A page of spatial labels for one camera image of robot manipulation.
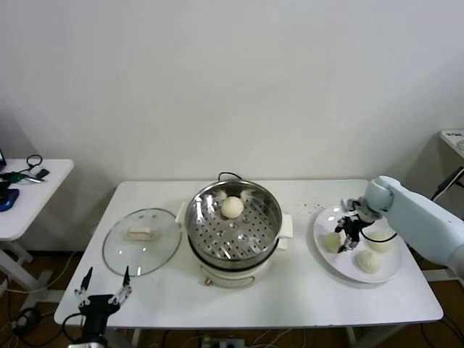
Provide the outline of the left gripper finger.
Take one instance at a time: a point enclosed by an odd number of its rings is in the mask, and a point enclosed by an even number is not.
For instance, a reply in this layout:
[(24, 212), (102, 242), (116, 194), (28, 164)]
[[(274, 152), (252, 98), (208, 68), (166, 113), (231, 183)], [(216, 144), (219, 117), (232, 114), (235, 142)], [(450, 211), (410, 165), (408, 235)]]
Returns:
[(79, 307), (85, 307), (91, 303), (87, 295), (87, 290), (90, 284), (93, 269), (93, 267), (89, 268), (87, 274), (83, 277), (83, 280), (80, 283), (80, 287), (74, 291)]
[(126, 299), (131, 295), (131, 277), (129, 275), (129, 266), (125, 269), (122, 287), (110, 298), (111, 305), (123, 305)]

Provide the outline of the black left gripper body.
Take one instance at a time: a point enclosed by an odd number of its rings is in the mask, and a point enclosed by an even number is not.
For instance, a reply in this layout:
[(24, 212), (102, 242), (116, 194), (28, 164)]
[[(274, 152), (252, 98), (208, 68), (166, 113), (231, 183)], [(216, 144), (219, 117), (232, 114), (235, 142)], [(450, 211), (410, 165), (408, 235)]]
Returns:
[(120, 303), (112, 298), (111, 294), (92, 295), (79, 305), (79, 311), (85, 318), (83, 336), (102, 336), (105, 333), (109, 317), (120, 309)]

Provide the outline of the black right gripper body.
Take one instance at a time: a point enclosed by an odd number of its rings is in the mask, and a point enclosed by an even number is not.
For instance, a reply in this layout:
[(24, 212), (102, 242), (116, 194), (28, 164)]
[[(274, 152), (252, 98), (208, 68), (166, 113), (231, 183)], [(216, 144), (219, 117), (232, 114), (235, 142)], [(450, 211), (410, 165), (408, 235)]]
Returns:
[(367, 223), (359, 219), (358, 215), (344, 217), (344, 231), (346, 237), (353, 242), (360, 241), (360, 233), (367, 226)]

